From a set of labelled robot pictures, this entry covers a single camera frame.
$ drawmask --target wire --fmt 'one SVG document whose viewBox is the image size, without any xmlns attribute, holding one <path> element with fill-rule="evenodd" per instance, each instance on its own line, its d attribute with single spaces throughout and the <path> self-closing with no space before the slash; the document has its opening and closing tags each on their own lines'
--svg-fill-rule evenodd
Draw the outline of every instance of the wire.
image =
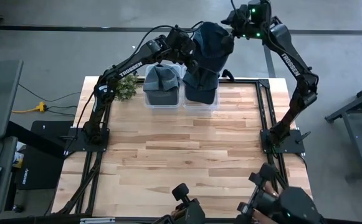
<svg viewBox="0 0 362 224">
<path fill-rule="evenodd" d="M 5 148 L 5 140 L 3 139 L 2 140 L 2 148 L 1 148 L 1 152 L 0 152 L 0 159 L 1 159 L 2 152 L 4 151 L 4 148 Z"/>
<path fill-rule="evenodd" d="M 195 25 L 193 25 L 193 26 L 191 27 L 191 29 L 193 29 L 193 28 L 195 28 L 196 26 L 202 24 L 203 22 L 204 22 L 204 21 L 199 21 L 199 22 L 197 22 Z"/>
<path fill-rule="evenodd" d="M 12 113 L 27 113 L 27 112 L 31 112 L 31 111 L 37 111 L 37 108 L 34 109 L 29 109 L 29 110 L 24 110 L 24 111 L 12 111 Z"/>
<path fill-rule="evenodd" d="M 61 113 L 61 112 L 57 112 L 57 111 L 50 111 L 50 110 L 47 110 L 46 112 L 55 113 L 55 114 L 61 114 L 61 115 L 64 115 L 64 116 L 72 116 L 72 117 L 75 117 L 75 115 L 74 115 L 74 114 Z"/>
<path fill-rule="evenodd" d="M 237 18 L 240 19 L 241 17 L 239 16 L 239 13 L 236 10 L 236 7 L 235 7 L 235 4 L 233 3 L 233 0 L 231 0 L 231 4 L 232 4 L 232 7 L 233 7 L 233 10 L 235 10 L 235 14 L 236 14 Z"/>
<path fill-rule="evenodd" d="M 184 29 L 181 29 L 179 27 L 173 27 L 173 26 L 170 26 L 170 25 L 160 25 L 160 26 L 156 26 L 152 29 L 150 29 L 141 39 L 141 41 L 139 42 L 138 46 L 135 48 L 134 52 L 131 54 L 131 56 L 128 58 L 128 60 L 126 60 L 123 65 L 121 67 L 119 67 L 118 69 L 120 70 L 121 68 L 123 68 L 124 65 L 128 64 L 128 62 L 130 62 L 132 60 L 132 58 L 135 56 L 135 54 L 139 51 L 140 47 L 142 46 L 142 43 L 143 41 L 146 39 L 146 37 L 151 33 L 153 32 L 154 30 L 156 29 L 159 29 L 159 28 L 164 28 L 164 27 L 167 27 L 167 28 L 171 28 L 171 29 L 177 29 L 177 30 L 180 30 L 181 32 L 185 32 L 185 33 L 195 33 L 197 30 L 199 30 L 201 28 L 201 25 L 203 24 L 203 21 L 200 21 L 198 22 L 197 24 L 193 25 L 191 30 L 184 30 Z M 101 78 L 99 78 L 99 80 L 105 78 L 107 75 L 103 74 L 101 76 Z"/>
<path fill-rule="evenodd" d="M 76 126 L 76 129 L 75 129 L 75 135 L 74 135 L 74 137 L 71 139 L 71 141 L 70 141 L 69 145 L 66 147 L 66 150 L 65 150 L 65 151 L 69 151 L 69 148 L 70 148 L 70 146 L 73 144 L 74 140 L 76 140 L 76 139 L 78 138 L 78 135 L 79 135 L 79 126 L 80 126 L 81 118 L 82 118 L 82 115 L 83 115 L 85 109 L 87 108 L 87 105 L 88 105 L 89 102 L 91 101 L 92 96 L 93 96 L 93 92 L 92 92 L 91 95 L 89 96 L 87 102 L 85 103 L 85 106 L 82 108 L 82 111 L 81 111 L 81 114 L 80 114 L 80 118 L 79 118 L 79 120 L 77 121 L 77 126 Z"/>
<path fill-rule="evenodd" d="M 277 155 L 277 153 L 275 151 L 275 147 L 271 146 L 270 150 L 272 152 L 272 155 L 275 157 L 275 159 L 278 159 L 279 157 L 278 157 L 278 155 Z"/>
<path fill-rule="evenodd" d="M 307 167 L 307 162 L 305 162 L 305 159 L 304 157 L 301 156 L 301 154 L 299 153 L 296 153 L 296 155 L 304 162 L 304 165 L 305 165 L 305 169 L 308 170 L 308 167 Z"/>
<path fill-rule="evenodd" d="M 63 98 L 66 98 L 66 97 L 68 97 L 68 96 L 72 96 L 72 95 L 80 94 L 80 93 L 81 93 L 81 92 L 70 93 L 70 94 L 65 95 L 65 96 L 62 96 L 62 97 L 60 97 L 60 98 L 58 98 L 58 99 L 56 99 L 56 100 L 47 100 L 47 99 L 44 99 L 44 98 L 40 97 L 39 95 L 33 93 L 31 90 L 27 89 L 26 87 L 24 87 L 24 86 L 21 85 L 20 83 L 19 83 L 19 86 L 22 87 L 23 89 L 25 89 L 26 91 L 28 91 L 29 93 L 33 94 L 34 96 L 36 96 L 36 97 L 38 97 L 38 98 L 40 98 L 40 99 L 42 99 L 42 100 L 44 100 L 44 101 L 46 101 L 46 102 L 55 102 L 55 101 L 61 100 L 61 99 L 63 99 Z"/>
<path fill-rule="evenodd" d="M 77 108 L 77 106 L 75 106 L 75 105 L 73 105 L 73 106 L 50 106 L 50 107 L 46 108 L 46 110 L 49 110 L 51 108 L 68 109 L 68 108 Z"/>
</svg>

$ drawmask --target wooden table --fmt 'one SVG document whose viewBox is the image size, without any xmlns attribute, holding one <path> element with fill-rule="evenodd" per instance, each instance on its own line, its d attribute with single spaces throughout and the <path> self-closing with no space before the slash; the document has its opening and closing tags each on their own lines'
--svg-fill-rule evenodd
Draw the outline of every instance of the wooden table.
<svg viewBox="0 0 362 224">
<path fill-rule="evenodd" d="M 76 121 L 96 81 L 97 77 L 85 77 Z M 269 82 L 280 120 L 288 110 L 286 82 L 283 78 Z M 103 154 L 93 215 L 161 217 L 178 204 L 171 191 L 184 182 L 206 217 L 236 217 L 237 205 L 248 201 L 254 189 L 248 176 L 267 162 L 260 149 L 262 127 L 255 86 L 221 84 L 219 109 L 202 116 L 182 106 L 175 114 L 154 114 L 143 104 L 142 89 L 137 92 L 128 101 L 112 103 L 110 142 Z M 90 102 L 80 126 L 88 120 L 92 106 Z M 284 159 L 289 184 L 311 194 L 303 162 L 293 154 L 285 154 Z M 84 152 L 65 160 L 52 212 L 60 210 L 80 185 L 84 160 Z"/>
</svg>

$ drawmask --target clear plastic bin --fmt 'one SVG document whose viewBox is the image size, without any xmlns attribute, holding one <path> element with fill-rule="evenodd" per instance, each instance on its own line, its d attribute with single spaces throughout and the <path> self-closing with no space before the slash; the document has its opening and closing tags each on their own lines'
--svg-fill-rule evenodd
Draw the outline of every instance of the clear plastic bin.
<svg viewBox="0 0 362 224">
<path fill-rule="evenodd" d="M 173 67 L 179 74 L 180 77 L 183 76 L 182 72 L 182 67 L 180 65 L 175 65 L 175 64 L 167 64 L 171 67 Z M 147 76 L 150 72 L 150 70 L 156 66 L 156 64 L 153 64 L 153 65 L 149 65 L 146 67 L 146 73 L 145 73 L 145 76 Z M 176 105 L 151 105 L 150 102 L 149 102 L 149 99 L 148 99 L 148 96 L 147 96 L 147 93 L 145 93 L 145 106 L 147 108 L 151 108 L 151 109 L 178 109 L 179 106 L 181 105 L 181 100 L 180 97 L 179 97 L 179 94 L 181 93 L 181 85 L 182 85 L 182 81 L 181 81 L 181 84 L 178 88 L 178 102 Z"/>
<path fill-rule="evenodd" d="M 182 76 L 181 78 L 184 77 L 185 73 L 186 73 L 186 67 L 184 66 L 182 68 Z M 212 104 L 207 105 L 205 103 L 199 103 L 199 102 L 195 102 L 195 101 L 190 101 L 188 99 L 186 99 L 186 95 L 185 95 L 185 84 L 182 82 L 182 88 L 181 88 L 181 99 L 182 99 L 182 105 L 187 109 L 187 110 L 193 110 L 193 111 L 213 111 L 218 109 L 219 107 L 219 94 L 218 94 L 218 89 L 216 89 L 216 94 L 214 97 L 214 101 L 212 102 Z"/>
</svg>

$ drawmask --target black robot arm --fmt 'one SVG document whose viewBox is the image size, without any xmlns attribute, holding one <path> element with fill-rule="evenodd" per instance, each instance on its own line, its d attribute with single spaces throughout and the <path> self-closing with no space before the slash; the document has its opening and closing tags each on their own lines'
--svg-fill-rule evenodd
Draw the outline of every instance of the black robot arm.
<svg viewBox="0 0 362 224">
<path fill-rule="evenodd" d="M 190 72 L 197 69 L 197 63 L 193 60 L 191 51 L 195 49 L 194 42 L 186 32 L 172 28 L 168 36 L 161 35 L 147 41 L 140 47 L 137 53 L 118 65 L 113 65 L 105 70 L 93 88 L 95 103 L 89 120 L 84 124 L 82 132 L 87 144 L 99 144 L 102 141 L 100 123 L 105 108 L 109 106 L 115 97 L 118 81 L 146 64 L 169 60 L 173 63 L 185 64 Z"/>
<path fill-rule="evenodd" d="M 279 54 L 297 81 L 289 110 L 266 137 L 270 147 L 278 147 L 290 135 L 290 125 L 295 118 L 317 99 L 319 77 L 311 72 L 312 68 L 305 64 L 295 50 L 287 27 L 277 17 L 272 17 L 271 13 L 268 0 L 253 0 L 232 11 L 222 23 L 232 27 L 235 37 L 262 40 L 263 45 Z"/>
</svg>

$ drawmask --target concrete floor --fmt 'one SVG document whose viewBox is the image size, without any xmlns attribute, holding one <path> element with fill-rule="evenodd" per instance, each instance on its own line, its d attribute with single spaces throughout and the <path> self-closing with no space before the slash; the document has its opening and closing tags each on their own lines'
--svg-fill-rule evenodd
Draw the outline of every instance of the concrete floor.
<svg viewBox="0 0 362 224">
<path fill-rule="evenodd" d="M 236 6 L 247 1 L 235 1 Z M 273 0 L 273 12 L 290 29 L 362 30 L 362 0 Z M 50 26 L 154 27 L 191 26 L 197 21 L 219 22 L 231 10 L 224 0 L 0 0 L 7 24 Z M 53 99 L 80 91 L 84 76 L 100 75 L 105 68 L 127 58 L 141 32 L 35 32 L 0 30 L 0 60 L 21 59 L 21 83 L 40 96 Z M 297 119 L 312 134 L 304 140 L 308 176 L 314 201 L 328 218 L 362 221 L 362 181 L 348 184 L 344 176 L 361 169 L 342 121 L 323 119 L 354 98 L 362 89 L 362 35 L 294 35 L 293 44 L 304 61 L 320 76 L 318 100 Z M 276 76 L 286 78 L 289 92 L 295 80 L 272 54 Z M 268 77 L 263 48 L 257 40 L 238 40 L 226 67 L 236 77 Z M 19 89 L 14 109 L 35 107 L 40 100 Z M 72 96 L 52 105 L 77 105 Z M 35 120 L 69 120 L 55 114 L 14 114 L 11 119 L 26 128 Z M 19 192 L 26 204 L 21 214 L 42 215 L 53 190 Z"/>
</svg>

